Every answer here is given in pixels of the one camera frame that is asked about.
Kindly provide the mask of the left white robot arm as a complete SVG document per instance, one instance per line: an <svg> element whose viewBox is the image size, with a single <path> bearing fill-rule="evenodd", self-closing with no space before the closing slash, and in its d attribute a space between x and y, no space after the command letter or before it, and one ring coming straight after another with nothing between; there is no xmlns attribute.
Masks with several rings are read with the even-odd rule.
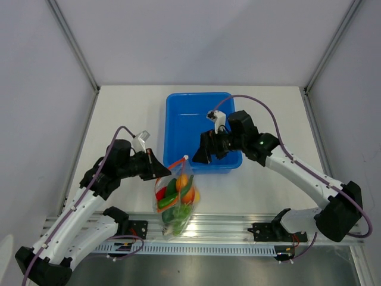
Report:
<svg viewBox="0 0 381 286"><path fill-rule="evenodd" d="M150 148L131 152L132 145L116 139L80 181L72 201L50 229L32 247L22 246L15 254L24 278L37 285L66 285L77 265L107 239L139 240L129 215L107 208L95 226L81 233L83 225L119 188L121 181L138 176L149 181L171 175Z"/></svg>

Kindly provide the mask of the green chili pepper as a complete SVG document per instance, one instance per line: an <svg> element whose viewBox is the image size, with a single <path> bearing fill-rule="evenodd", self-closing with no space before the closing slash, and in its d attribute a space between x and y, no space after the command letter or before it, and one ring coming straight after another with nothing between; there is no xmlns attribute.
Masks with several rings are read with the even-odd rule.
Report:
<svg viewBox="0 0 381 286"><path fill-rule="evenodd" d="M187 193L191 190L193 185L194 175L187 177L186 175L180 175L176 180L176 190L180 192L180 198L183 199Z"/></svg>

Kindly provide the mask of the grey toy fish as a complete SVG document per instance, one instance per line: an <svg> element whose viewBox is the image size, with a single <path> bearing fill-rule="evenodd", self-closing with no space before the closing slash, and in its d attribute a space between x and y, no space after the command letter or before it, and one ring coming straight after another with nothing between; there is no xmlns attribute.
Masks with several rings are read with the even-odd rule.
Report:
<svg viewBox="0 0 381 286"><path fill-rule="evenodd" d="M162 229L162 235L164 237L173 236L174 235L173 233L174 233L173 225L164 226L163 229Z"/></svg>

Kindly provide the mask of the clear orange zip bag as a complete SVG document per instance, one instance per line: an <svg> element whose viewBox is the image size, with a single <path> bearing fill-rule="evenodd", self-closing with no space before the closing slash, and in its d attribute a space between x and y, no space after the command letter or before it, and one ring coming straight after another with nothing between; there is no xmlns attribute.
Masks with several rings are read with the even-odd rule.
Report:
<svg viewBox="0 0 381 286"><path fill-rule="evenodd" d="M168 167L170 176L158 178L154 188L154 210L159 215L164 238L180 236L200 201L189 156Z"/></svg>

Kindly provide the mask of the red chili pepper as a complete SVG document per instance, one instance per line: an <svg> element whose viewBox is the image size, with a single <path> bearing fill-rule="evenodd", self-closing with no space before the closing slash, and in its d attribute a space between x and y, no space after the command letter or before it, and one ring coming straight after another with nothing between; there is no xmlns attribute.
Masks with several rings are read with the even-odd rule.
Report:
<svg viewBox="0 0 381 286"><path fill-rule="evenodd" d="M160 201L162 200L163 198L165 198L165 192L166 192L166 189L167 187L163 187L161 188L156 194L155 194L155 197L157 199L157 201Z"/></svg>

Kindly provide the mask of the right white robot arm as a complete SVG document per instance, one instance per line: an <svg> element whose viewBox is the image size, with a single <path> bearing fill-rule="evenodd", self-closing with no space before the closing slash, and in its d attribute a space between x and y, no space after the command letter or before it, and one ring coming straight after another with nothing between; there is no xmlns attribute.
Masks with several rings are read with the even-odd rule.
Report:
<svg viewBox="0 0 381 286"><path fill-rule="evenodd" d="M229 152L240 151L263 167L277 172L304 191L316 207L304 210L284 209L275 218L272 234L286 240L297 232L319 232L340 242L361 218L361 190L354 182L343 184L314 169L283 150L270 133L255 136L210 130L200 136L200 145L192 160L210 164L212 158L223 159Z"/></svg>

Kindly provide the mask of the green cucumber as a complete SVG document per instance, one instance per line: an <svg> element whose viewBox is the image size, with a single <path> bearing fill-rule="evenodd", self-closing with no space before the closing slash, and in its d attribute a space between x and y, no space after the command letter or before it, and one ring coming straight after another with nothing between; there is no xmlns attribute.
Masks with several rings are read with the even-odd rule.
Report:
<svg viewBox="0 0 381 286"><path fill-rule="evenodd" d="M165 192L165 198L160 200L158 202L158 208L159 209L164 209L168 207L177 197L177 190L176 190L176 178L172 179L168 185L166 186L166 192Z"/></svg>

